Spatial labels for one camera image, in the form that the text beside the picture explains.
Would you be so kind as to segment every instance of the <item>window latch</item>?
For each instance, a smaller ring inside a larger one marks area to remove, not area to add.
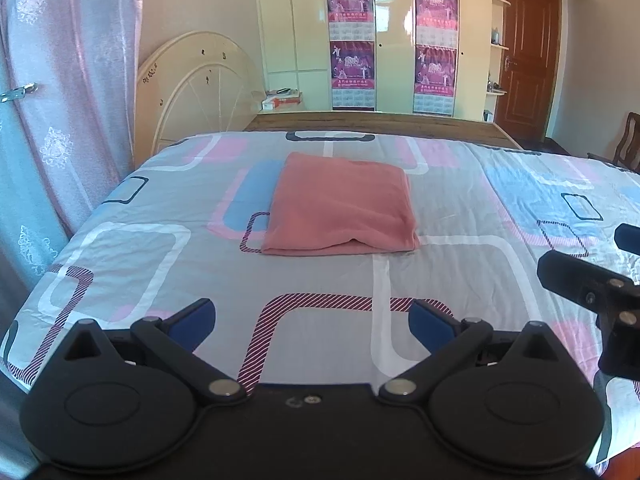
[[[27,94],[33,94],[37,89],[37,83],[29,83],[28,85],[21,86],[20,88],[9,90],[8,92],[0,94],[0,103],[13,101],[14,99],[22,99]]]

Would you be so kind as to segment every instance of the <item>wooden chair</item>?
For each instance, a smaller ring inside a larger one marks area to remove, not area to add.
[[[623,155],[622,151],[629,139],[629,134],[631,133],[632,121],[634,123],[633,135],[631,136],[631,142]],[[640,152],[640,114],[630,112],[629,116],[626,118],[625,133],[622,135],[622,139],[620,139],[620,143],[616,148],[613,160],[609,160],[603,156],[594,155],[593,153],[587,153],[587,157],[594,158],[601,162],[606,162],[607,164],[613,164],[614,166],[623,166],[628,170],[638,173],[640,170],[640,162],[634,166],[634,161],[638,157],[638,152]]]

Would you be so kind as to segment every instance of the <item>brown door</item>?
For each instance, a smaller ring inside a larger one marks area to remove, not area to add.
[[[507,0],[504,52],[495,122],[511,137],[542,140],[558,60],[560,0]]]

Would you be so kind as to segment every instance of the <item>door handle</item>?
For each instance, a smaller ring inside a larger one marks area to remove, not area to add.
[[[507,56],[504,58],[504,71],[508,72],[509,70],[511,70],[512,66],[518,66],[518,64],[511,59],[511,56],[509,56],[509,54],[507,54]]]

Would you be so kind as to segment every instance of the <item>chair back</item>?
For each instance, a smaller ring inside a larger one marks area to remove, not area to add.
[[[617,166],[621,162],[631,171],[638,172],[640,170],[640,162],[636,162],[638,152],[640,152],[640,114],[630,112],[626,118],[625,133],[622,135],[613,157],[613,164]]]

